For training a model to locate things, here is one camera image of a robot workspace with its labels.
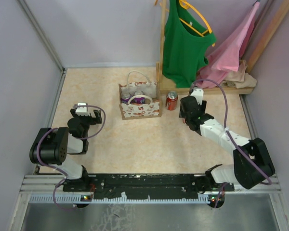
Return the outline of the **red cola can front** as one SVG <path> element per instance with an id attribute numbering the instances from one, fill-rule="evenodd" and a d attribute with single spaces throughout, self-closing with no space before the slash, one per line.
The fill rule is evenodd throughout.
<path id="1" fill-rule="evenodd" d="M 166 96 L 166 108 L 167 110 L 175 110 L 178 102 L 178 94 L 176 91 L 169 91 Z"/>

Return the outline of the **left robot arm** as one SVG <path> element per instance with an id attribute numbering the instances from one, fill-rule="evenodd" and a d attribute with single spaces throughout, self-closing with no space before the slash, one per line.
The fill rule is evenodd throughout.
<path id="1" fill-rule="evenodd" d="M 86 154 L 88 139 L 96 136 L 105 125 L 105 111 L 97 106 L 92 115 L 86 103 L 78 103 L 70 109 L 72 118 L 67 127 L 41 128 L 29 151 L 31 163 L 59 171 L 64 180 L 65 192 L 88 191 L 92 185 L 86 168 L 70 156 Z"/>

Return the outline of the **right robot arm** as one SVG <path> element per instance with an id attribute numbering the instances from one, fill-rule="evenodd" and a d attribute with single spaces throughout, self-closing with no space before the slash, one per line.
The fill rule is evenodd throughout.
<path id="1" fill-rule="evenodd" d="M 195 97 L 186 96 L 181 99 L 180 117 L 192 131 L 215 142 L 233 157 L 232 164 L 209 169 L 206 186 L 214 191 L 223 183 L 238 183 L 248 190 L 258 184 L 271 185 L 270 177 L 275 174 L 275 167 L 265 142 L 234 133 L 205 109 L 205 101 L 199 103 Z"/>

